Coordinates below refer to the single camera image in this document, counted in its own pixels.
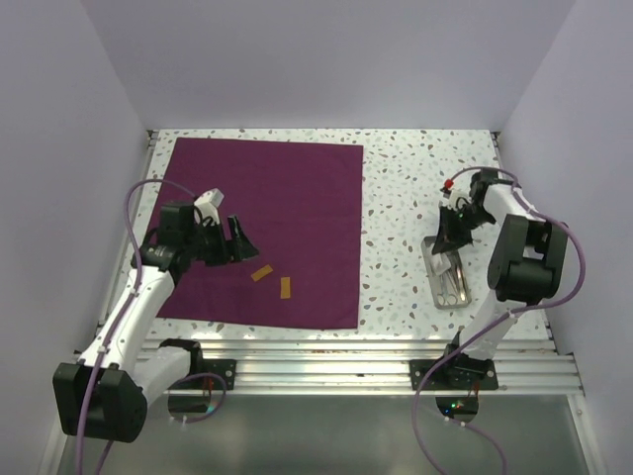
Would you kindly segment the steel surgical forceps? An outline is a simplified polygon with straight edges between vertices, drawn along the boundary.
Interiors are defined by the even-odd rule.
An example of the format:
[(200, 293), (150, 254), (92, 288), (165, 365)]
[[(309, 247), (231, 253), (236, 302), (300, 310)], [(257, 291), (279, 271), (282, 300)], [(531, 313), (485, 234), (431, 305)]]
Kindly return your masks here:
[(450, 263), (450, 268), (448, 272), (449, 272), (452, 285), (457, 293), (462, 294), (465, 292), (465, 287), (464, 287), (464, 279), (463, 279), (463, 274), (462, 274), (459, 261), (455, 257), (454, 254), (447, 253), (446, 257)]

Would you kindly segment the curved steel tweezers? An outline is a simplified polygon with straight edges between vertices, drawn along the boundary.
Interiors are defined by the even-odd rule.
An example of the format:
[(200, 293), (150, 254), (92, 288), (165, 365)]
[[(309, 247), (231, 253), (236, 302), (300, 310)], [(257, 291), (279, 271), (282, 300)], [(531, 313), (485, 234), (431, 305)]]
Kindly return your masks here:
[(461, 267), (458, 263), (454, 264), (454, 274), (455, 274), (455, 287), (459, 292), (460, 299), (462, 301), (467, 300), (466, 288), (464, 284), (464, 276)]

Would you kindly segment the steel surgical scissors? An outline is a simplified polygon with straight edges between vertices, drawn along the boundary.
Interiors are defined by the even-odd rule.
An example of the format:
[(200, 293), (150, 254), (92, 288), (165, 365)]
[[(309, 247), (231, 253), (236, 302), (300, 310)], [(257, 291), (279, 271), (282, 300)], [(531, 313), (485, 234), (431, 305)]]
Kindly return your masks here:
[(439, 290), (436, 294), (437, 305), (439, 308), (447, 308), (458, 303), (457, 296), (454, 293), (449, 272), (437, 276)]

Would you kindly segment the white gauze pad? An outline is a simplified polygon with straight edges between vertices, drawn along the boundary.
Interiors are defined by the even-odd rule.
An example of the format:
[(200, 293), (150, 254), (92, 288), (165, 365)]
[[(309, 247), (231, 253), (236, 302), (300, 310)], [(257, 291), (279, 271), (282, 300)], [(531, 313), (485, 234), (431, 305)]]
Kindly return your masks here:
[(432, 272), (440, 276), (452, 268), (452, 262), (447, 253), (437, 253), (430, 256)]

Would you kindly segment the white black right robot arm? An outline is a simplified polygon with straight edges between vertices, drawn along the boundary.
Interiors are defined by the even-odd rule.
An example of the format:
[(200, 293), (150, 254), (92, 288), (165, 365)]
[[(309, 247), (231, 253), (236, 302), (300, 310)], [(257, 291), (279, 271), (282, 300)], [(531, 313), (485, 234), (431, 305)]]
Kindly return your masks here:
[(517, 178), (490, 167), (472, 167), (470, 189), (445, 180), (431, 268), (441, 276), (455, 269), (449, 254), (474, 242), (472, 231), (497, 225), (497, 241), (487, 270), (489, 293), (474, 320), (457, 334), (458, 354), (440, 365), (446, 385), (463, 388), (476, 376), (472, 360), (491, 360), (498, 345), (526, 307), (534, 308), (558, 292), (568, 235), (537, 211)]

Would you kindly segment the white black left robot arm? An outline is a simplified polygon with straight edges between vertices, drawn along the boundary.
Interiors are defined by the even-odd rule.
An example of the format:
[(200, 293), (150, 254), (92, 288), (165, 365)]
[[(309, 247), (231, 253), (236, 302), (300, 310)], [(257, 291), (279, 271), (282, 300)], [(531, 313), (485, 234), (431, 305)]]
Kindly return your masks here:
[(191, 202), (163, 205), (157, 227), (133, 248), (127, 290), (114, 316), (76, 362), (59, 364), (53, 374), (67, 435), (132, 442), (166, 390), (199, 386), (209, 373), (195, 340), (168, 338), (147, 361), (137, 360), (152, 322), (194, 263), (224, 266), (259, 254), (238, 216), (222, 222), (214, 208)]

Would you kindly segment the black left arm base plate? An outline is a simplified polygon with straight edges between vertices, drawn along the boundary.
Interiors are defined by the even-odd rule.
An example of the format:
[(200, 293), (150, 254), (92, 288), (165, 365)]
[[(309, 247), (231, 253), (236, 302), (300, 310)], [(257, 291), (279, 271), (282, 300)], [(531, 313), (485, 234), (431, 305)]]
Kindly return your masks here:
[(207, 373), (221, 377), (226, 383), (226, 389), (232, 391), (237, 375), (237, 361), (235, 359), (204, 359), (192, 372), (192, 376), (196, 375), (196, 378), (187, 381), (185, 387), (198, 390), (221, 390), (222, 384), (215, 378), (207, 376)]

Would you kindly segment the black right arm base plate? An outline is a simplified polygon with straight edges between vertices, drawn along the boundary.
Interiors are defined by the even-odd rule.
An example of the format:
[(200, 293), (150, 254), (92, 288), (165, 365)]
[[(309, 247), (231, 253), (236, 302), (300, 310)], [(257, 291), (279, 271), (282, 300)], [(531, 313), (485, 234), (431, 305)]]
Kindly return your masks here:
[(451, 359), (435, 370), (423, 384), (422, 379), (438, 360), (412, 359), (408, 362), (411, 388), (422, 391), (494, 391), (499, 387), (497, 371), (492, 360), (468, 357)]

